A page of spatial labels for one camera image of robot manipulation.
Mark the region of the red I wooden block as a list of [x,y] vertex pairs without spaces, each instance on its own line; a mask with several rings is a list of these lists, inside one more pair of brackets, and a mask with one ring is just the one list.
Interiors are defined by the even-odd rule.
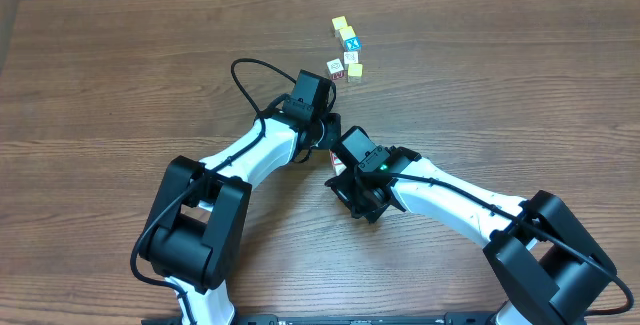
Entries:
[[334,152],[330,151],[329,155],[330,155],[330,160],[331,160],[331,164],[332,164],[333,170],[335,172],[335,175],[339,176],[342,172],[344,172],[346,170],[346,166],[337,157],[337,155]]

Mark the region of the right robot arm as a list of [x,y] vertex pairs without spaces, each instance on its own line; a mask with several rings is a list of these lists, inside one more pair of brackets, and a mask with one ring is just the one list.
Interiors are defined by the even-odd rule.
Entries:
[[344,171],[327,181],[356,218],[390,206],[424,215],[481,247],[508,297],[495,324],[578,324],[613,281],[611,259],[557,196],[482,189],[404,147],[374,144],[354,126],[332,147]]

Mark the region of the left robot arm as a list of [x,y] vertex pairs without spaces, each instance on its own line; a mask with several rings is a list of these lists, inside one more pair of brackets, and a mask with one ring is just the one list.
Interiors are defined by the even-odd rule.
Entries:
[[178,156],[161,181],[130,258],[134,276],[175,292],[174,324],[231,324],[226,279],[240,248],[252,190],[278,168],[336,141],[335,84],[300,71],[291,93],[257,113],[253,127],[199,161]]

